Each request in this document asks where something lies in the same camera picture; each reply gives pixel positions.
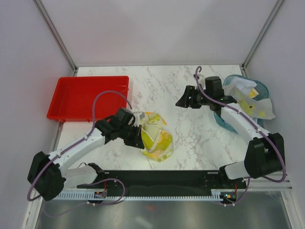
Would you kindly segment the yellow green patterned towel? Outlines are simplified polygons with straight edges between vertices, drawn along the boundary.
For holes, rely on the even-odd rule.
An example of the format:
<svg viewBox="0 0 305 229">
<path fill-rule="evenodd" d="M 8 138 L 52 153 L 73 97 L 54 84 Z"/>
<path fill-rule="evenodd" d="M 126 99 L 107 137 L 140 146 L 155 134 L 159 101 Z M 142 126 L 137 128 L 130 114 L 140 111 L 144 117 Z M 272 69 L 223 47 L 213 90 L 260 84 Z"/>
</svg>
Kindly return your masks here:
<svg viewBox="0 0 305 229">
<path fill-rule="evenodd" d="M 142 126 L 142 154 L 151 160 L 162 162 L 173 154 L 173 135 L 164 128 L 166 121 L 158 113 L 145 112 Z"/>
</svg>

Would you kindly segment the grey towel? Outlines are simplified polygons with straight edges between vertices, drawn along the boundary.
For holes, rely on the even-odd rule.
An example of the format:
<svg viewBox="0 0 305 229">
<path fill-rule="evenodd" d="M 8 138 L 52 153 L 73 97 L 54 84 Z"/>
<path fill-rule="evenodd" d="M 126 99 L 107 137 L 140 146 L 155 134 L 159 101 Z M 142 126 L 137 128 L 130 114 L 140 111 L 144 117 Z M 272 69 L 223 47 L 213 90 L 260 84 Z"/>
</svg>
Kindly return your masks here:
<svg viewBox="0 0 305 229">
<path fill-rule="evenodd" d="M 250 117 L 272 120 L 275 118 L 270 98 L 255 100 L 250 98 L 248 94 L 244 94 L 233 84 L 224 87 L 224 94 L 232 96 L 241 109 Z"/>
</svg>

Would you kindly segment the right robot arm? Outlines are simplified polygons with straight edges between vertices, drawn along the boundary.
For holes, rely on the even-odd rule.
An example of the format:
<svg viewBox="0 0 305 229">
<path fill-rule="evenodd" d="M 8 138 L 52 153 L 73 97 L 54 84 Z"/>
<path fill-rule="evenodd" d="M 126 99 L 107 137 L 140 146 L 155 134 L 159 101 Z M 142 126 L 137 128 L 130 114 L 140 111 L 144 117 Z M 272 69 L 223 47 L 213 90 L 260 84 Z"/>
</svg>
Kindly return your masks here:
<svg viewBox="0 0 305 229">
<path fill-rule="evenodd" d="M 275 183 L 283 182 L 286 178 L 283 137 L 262 128 L 241 109 L 232 96 L 225 95 L 218 76 L 207 77 L 204 82 L 204 88 L 200 83 L 186 86 L 175 105 L 192 109 L 208 106 L 248 144 L 243 161 L 220 167 L 219 185 L 229 188 L 239 178 L 262 177 Z"/>
</svg>

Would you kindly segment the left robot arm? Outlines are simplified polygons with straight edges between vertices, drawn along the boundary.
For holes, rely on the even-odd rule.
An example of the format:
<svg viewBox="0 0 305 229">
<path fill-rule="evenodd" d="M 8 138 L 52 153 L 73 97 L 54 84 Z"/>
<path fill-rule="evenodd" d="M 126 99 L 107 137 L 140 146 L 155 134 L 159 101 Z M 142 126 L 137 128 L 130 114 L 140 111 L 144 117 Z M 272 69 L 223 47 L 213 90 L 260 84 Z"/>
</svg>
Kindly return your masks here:
<svg viewBox="0 0 305 229">
<path fill-rule="evenodd" d="M 117 138 L 126 146 L 144 149 L 141 121 L 144 112 L 131 112 L 120 108 L 115 115 L 98 120 L 92 129 L 69 145 L 45 154 L 38 152 L 32 160 L 27 180 L 46 201 L 57 197 L 67 181 L 66 172 L 85 155 Z"/>
</svg>

